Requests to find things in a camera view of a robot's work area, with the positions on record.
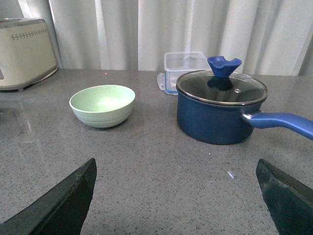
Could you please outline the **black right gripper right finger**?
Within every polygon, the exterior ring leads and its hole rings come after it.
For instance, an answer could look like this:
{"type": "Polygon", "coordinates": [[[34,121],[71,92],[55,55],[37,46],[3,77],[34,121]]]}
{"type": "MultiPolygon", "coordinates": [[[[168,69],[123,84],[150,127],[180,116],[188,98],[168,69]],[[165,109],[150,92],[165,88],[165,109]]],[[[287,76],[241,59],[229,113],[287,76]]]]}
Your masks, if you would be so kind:
{"type": "Polygon", "coordinates": [[[313,190],[264,159],[257,164],[256,176],[278,233],[311,235],[313,190]]]}

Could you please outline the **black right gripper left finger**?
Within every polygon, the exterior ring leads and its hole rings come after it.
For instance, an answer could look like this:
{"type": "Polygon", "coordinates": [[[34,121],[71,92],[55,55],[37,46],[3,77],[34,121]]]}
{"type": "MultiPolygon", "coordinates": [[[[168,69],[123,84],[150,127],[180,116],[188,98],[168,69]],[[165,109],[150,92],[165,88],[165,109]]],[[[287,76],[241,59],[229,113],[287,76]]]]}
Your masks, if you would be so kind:
{"type": "Polygon", "coordinates": [[[97,175],[88,160],[30,206],[1,223],[2,235],[78,235],[87,217],[97,175]]]}

